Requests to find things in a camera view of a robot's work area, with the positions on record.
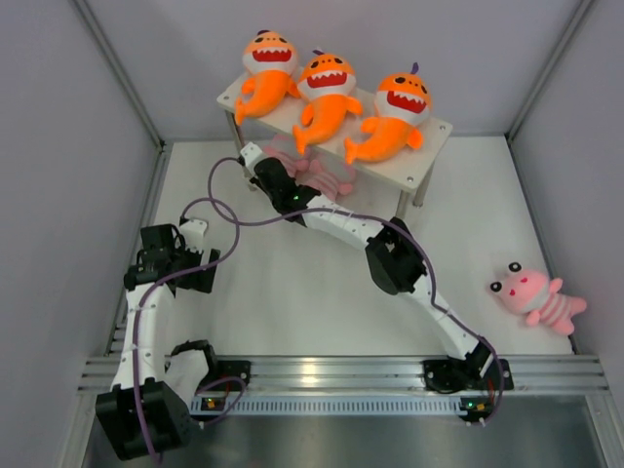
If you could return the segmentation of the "pink striped plush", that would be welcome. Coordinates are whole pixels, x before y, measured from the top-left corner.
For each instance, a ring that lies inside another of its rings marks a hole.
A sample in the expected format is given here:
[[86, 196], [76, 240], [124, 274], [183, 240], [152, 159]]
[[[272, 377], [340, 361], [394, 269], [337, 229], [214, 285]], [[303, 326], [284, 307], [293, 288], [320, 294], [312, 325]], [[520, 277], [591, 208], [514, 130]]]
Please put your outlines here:
[[353, 190], [356, 175], [350, 165], [323, 156], [310, 163], [302, 183], [335, 201], [339, 196], [348, 195]]

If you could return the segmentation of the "large orange shark plush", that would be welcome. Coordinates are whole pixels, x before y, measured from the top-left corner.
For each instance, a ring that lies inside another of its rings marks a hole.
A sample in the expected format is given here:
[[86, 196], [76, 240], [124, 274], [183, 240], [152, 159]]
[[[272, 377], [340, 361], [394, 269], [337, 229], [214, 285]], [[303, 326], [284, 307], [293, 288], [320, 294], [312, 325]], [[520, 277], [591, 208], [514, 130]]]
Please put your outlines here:
[[344, 140], [345, 161], [380, 163], [396, 156], [406, 146], [417, 150], [424, 143], [419, 126], [432, 107], [431, 94], [418, 75], [419, 63], [410, 72], [394, 73], [379, 83], [374, 94], [374, 115], [365, 118], [360, 131], [370, 136], [361, 142]]

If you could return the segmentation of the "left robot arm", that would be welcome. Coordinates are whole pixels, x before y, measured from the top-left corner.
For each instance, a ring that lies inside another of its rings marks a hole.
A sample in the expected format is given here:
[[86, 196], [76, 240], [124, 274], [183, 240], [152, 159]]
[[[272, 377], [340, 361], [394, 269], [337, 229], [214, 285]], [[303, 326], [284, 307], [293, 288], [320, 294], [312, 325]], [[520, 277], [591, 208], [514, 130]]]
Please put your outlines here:
[[140, 249], [123, 278], [128, 314], [120, 363], [96, 401], [97, 419], [121, 460], [160, 458], [188, 445], [195, 391], [219, 381], [212, 346], [191, 337], [192, 314], [176, 296], [213, 289], [215, 270], [200, 267], [220, 257], [205, 249], [208, 228], [190, 218], [140, 231]]

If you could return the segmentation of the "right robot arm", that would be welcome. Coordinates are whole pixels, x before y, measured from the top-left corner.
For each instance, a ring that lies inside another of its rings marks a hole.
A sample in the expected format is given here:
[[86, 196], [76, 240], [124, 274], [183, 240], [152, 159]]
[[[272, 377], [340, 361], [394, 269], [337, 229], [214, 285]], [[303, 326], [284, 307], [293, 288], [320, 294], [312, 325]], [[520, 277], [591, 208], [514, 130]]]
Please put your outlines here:
[[433, 265], [404, 222], [356, 214], [317, 189], [299, 184], [282, 162], [264, 155], [239, 162], [282, 219], [323, 232], [366, 255], [370, 277], [384, 293], [400, 297], [425, 313], [446, 356], [424, 362], [425, 387], [441, 394], [514, 388], [507, 361], [464, 324], [443, 300]]

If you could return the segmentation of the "white two-tier shelf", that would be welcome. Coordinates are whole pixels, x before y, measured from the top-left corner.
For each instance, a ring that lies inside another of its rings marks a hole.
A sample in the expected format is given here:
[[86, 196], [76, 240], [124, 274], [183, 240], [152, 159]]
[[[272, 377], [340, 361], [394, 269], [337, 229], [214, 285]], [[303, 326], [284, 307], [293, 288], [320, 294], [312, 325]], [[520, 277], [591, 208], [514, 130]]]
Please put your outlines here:
[[[300, 122], [300, 114], [305, 102], [288, 96], [276, 109], [255, 121], [274, 133], [285, 136], [292, 134], [292, 127]], [[344, 156], [343, 141], [350, 137], [353, 140], [366, 136], [360, 132], [363, 119], [352, 114], [345, 121], [332, 139], [319, 144], [317, 149], [334, 159], [341, 160]], [[402, 213], [408, 205], [420, 206], [433, 172], [433, 166], [439, 153], [449, 139], [453, 126], [437, 117], [429, 117], [419, 126], [424, 136], [423, 146], [418, 150], [404, 148], [394, 158], [381, 163], [355, 162], [353, 167], [370, 176], [387, 182], [401, 190], [398, 213]]]

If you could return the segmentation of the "pink frog plush front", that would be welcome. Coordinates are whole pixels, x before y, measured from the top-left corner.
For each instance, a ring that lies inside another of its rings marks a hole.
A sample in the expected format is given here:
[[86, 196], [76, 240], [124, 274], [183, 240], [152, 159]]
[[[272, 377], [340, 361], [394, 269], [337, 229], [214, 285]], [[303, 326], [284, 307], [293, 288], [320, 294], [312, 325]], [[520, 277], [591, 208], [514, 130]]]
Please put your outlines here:
[[586, 311], [587, 301], [562, 293], [563, 280], [522, 267], [515, 261], [507, 266], [507, 275], [489, 285], [490, 292], [507, 311], [523, 316], [528, 327], [543, 325], [553, 332], [570, 336], [573, 318]]

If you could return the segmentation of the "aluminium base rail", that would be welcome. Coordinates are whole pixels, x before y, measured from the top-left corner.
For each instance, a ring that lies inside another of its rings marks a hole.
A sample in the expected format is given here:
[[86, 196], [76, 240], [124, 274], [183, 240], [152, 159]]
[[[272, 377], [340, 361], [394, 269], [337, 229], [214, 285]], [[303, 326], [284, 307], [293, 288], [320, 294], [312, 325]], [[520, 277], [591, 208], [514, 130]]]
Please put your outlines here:
[[[425, 391], [424, 356], [245, 356], [256, 392]], [[514, 391], [530, 395], [601, 394], [605, 372], [595, 356], [516, 355], [505, 358]]]

